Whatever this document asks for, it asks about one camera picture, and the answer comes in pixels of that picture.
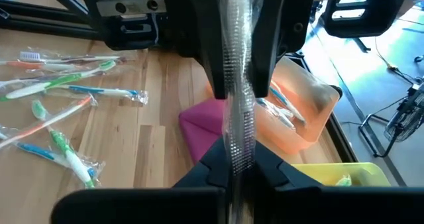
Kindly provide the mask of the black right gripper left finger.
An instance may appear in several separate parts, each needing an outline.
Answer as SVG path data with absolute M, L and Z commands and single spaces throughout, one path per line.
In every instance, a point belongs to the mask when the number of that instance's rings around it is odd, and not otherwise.
M 82 190 L 66 195 L 52 223 L 227 223 L 228 160 L 218 138 L 171 188 Z

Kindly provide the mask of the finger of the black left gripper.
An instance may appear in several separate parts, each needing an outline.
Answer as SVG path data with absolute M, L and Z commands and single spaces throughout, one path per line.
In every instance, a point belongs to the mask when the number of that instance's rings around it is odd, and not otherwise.
M 311 8 L 326 1 L 326 32 L 339 38 L 378 36 L 392 25 L 405 0 L 263 0 L 252 37 L 250 80 L 256 97 L 266 97 L 276 62 L 305 43 Z
M 160 46 L 194 58 L 215 98 L 224 99 L 222 28 L 218 0 L 165 0 L 165 13 L 105 17 L 105 42 L 113 50 Z

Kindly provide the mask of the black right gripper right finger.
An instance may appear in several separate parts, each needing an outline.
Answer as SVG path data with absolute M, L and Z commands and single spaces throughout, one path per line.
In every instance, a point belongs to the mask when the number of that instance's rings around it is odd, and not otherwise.
M 423 188 L 324 186 L 260 142 L 255 170 L 255 223 L 423 222 Z

